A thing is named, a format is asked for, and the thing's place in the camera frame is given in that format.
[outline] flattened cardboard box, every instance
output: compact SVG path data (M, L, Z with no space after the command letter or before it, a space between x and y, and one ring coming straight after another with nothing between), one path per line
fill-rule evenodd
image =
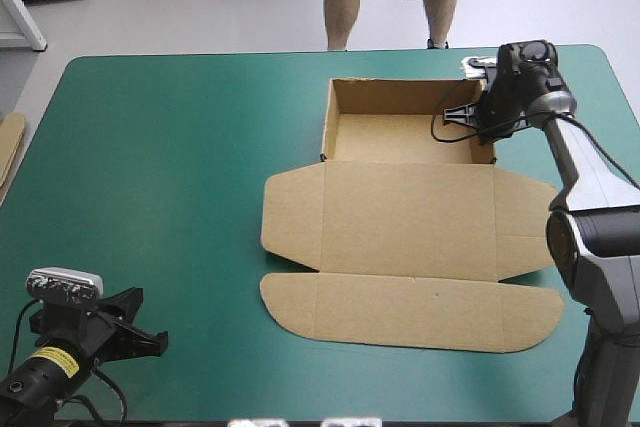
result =
M552 265L552 187L493 166L477 138L436 143L478 82L333 80L326 160L267 181L266 250L319 271L270 274L267 309L319 340L509 352L546 338L563 301L497 281ZM438 125L438 135L468 133Z

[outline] rounded cardboard flap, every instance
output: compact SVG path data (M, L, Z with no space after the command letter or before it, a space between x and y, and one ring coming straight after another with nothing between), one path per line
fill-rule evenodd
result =
M271 316L316 340L516 352L546 339L564 310L552 289L491 282L351 274L269 274Z

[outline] gray floor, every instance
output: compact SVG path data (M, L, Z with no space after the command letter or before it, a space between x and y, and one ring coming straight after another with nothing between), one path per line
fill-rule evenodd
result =
M319 51L325 48L321 6L322 0L38 1L29 10L49 48L0 51L0 108L27 115L28 144L75 57ZM450 42L496 46L543 37L598 45L638 113L639 32L637 0L460 0ZM420 0L362 0L349 49L423 48L427 37Z

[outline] white cabinet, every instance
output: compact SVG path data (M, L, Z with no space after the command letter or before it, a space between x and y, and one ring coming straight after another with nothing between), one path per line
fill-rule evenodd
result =
M22 0L0 0L0 47L47 48L47 42Z

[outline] yellow label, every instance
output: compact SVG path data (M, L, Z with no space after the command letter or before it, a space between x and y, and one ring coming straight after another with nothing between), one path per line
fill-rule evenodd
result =
M50 360L60 367L69 378L76 375L80 370L78 362L76 362L76 359L74 359L71 354L68 354L64 350L56 347L43 347L36 351L36 353L31 357L40 357L42 359Z

